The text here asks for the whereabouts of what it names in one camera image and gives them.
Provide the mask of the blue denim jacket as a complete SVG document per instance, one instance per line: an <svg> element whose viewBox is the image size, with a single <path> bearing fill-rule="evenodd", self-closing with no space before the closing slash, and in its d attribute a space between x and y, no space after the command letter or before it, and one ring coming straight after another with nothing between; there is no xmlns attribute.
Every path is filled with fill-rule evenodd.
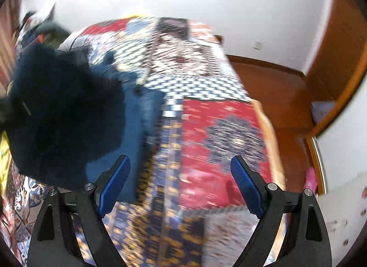
<svg viewBox="0 0 367 267"><path fill-rule="evenodd" d="M36 43L21 55L1 124L20 174L64 189L97 180L119 156L130 159L118 200L133 204L153 149L165 94L118 71L108 53L90 65L86 49Z"/></svg>

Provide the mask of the yellow cartoon print garment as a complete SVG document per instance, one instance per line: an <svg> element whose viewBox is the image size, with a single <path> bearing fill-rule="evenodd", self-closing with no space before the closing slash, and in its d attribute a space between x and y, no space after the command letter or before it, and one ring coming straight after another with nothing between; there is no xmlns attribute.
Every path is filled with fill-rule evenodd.
<svg viewBox="0 0 367 267"><path fill-rule="evenodd" d="M8 182L9 168L11 167L12 155L10 151L9 139L6 131L1 133L1 159L0 159L0 185L1 198L4 198Z"/></svg>

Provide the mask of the white decorated wardrobe door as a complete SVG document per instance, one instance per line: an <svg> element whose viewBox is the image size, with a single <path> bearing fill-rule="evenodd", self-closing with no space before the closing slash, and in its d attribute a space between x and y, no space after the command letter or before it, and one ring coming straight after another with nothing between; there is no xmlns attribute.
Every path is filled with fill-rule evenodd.
<svg viewBox="0 0 367 267"><path fill-rule="evenodd" d="M366 81L316 137L326 193L317 201L327 226L333 266L346 261L366 237Z"/></svg>

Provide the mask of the patchwork patterned bedspread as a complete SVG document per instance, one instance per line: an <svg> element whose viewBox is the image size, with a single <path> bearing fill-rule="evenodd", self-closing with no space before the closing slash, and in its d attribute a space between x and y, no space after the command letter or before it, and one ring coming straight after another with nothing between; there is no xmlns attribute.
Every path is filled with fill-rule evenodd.
<svg viewBox="0 0 367 267"><path fill-rule="evenodd" d="M241 155L267 182L284 185L274 129L249 97L211 27L132 16L100 22L57 42L88 50L91 65L114 55L125 89L159 91L159 118L141 114L130 144L131 176L104 219L129 266L230 266L254 232L230 173Z"/></svg>

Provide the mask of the brown wooden door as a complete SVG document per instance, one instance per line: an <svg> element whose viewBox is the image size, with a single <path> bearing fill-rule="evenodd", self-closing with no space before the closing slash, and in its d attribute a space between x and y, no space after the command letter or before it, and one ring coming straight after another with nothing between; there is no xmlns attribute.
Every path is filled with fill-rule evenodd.
<svg viewBox="0 0 367 267"><path fill-rule="evenodd" d="M331 0L327 27L306 76L284 66L230 56L250 96L258 100L280 139L303 137L313 127L311 104L335 101L359 62L366 20L355 0Z"/></svg>

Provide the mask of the clutter pile on cabinet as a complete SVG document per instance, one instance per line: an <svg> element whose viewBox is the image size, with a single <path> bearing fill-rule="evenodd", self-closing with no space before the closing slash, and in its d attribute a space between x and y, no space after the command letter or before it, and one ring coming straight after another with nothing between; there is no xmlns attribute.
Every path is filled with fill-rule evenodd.
<svg viewBox="0 0 367 267"><path fill-rule="evenodd" d="M20 25L20 32L16 41L16 52L21 54L33 43L44 43L57 49L71 34L54 20L55 5L47 14L40 14L31 10L25 14Z"/></svg>

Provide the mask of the striped brown curtain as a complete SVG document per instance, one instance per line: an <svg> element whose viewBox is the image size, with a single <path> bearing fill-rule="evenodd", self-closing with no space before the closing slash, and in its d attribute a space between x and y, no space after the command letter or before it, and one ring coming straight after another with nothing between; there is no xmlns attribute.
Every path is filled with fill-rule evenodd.
<svg viewBox="0 0 367 267"><path fill-rule="evenodd" d="M1 95L5 95L16 62L15 40L19 32L20 0L5 0L1 6Z"/></svg>

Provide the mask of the white wall socket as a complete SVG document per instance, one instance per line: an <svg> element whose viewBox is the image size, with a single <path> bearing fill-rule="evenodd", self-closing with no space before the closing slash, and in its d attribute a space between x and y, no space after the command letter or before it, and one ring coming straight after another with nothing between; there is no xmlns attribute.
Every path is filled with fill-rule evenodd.
<svg viewBox="0 0 367 267"><path fill-rule="evenodd" d="M262 47L263 47L263 42L259 42L259 41L255 42L253 46L255 50L262 50Z"/></svg>

